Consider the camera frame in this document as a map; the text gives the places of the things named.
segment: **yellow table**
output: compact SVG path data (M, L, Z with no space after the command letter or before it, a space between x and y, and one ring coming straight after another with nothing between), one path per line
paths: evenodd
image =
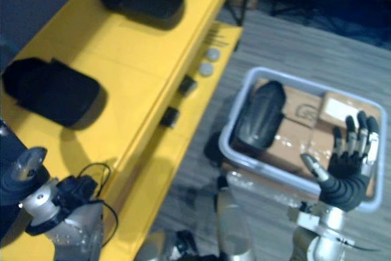
M55 57L106 89L103 113L85 130L63 128L1 95L1 115L19 138L49 150L45 166L51 175L77 174L93 162L112 166L103 198L119 212L120 226L101 260L134 258L241 33L222 23L212 26L224 0L185 1L179 25L161 31L111 13L99 0L70 0L16 57ZM222 56L205 78L197 67L210 46ZM185 73L199 84L188 98L175 93ZM156 128L169 104L180 110L177 125ZM44 236L24 233L2 248L1 257L51 260L53 246Z

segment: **plastic bin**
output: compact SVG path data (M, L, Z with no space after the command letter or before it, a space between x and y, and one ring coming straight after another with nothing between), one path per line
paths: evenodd
M327 91L337 92L349 97L361 100L369 103L381 110L381 121L379 122L380 134L379 134L379 153L378 162L375 169L375 194L371 199L363 201L357 208L359 211L373 212L375 211L382 202L383 194L383 180L384 180L384 164L386 155L386 134L387 134L387 114L382 106L379 104L362 98L360 96L347 93L332 87L328 87L322 84L314 83L297 76L288 75L286 73L277 72L264 67L253 68L248 71L244 78L243 86L237 94L233 106L228 115L228 122L223 128L221 136L219 138L219 148L224 156L231 161L231 163L237 167L247 169L256 174L265 176L277 182L283 183L296 188L300 192L308 193L311 195L319 195L320 188L316 182L307 180L306 178L299 177L289 172L283 171L277 167L264 163L262 161L251 158L245 154L239 153L230 147L229 140L231 133L235 126L235 122L239 116L240 110L245 102L248 91L251 90L254 83L260 79L270 79L279 81L284 85L295 87L304 92L314 94L322 97Z

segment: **robotic hand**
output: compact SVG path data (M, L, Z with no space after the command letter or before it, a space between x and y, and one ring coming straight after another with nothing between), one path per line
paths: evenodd
M32 216L26 232L44 233L54 243L55 261L97 261L103 242L103 201L93 197L97 183L88 175L50 178L46 149L27 149L1 119L0 139L2 222L14 222L19 205Z
M293 234L291 261L344 260L344 246L354 246L341 234L345 213L365 198L379 147L376 120L367 118L363 111L357 119L358 133L353 118L346 118L345 147L340 129L334 128L334 149L327 171L311 155L301 155L318 181L321 194L314 207L303 203L299 210L289 209L290 220L298 225Z

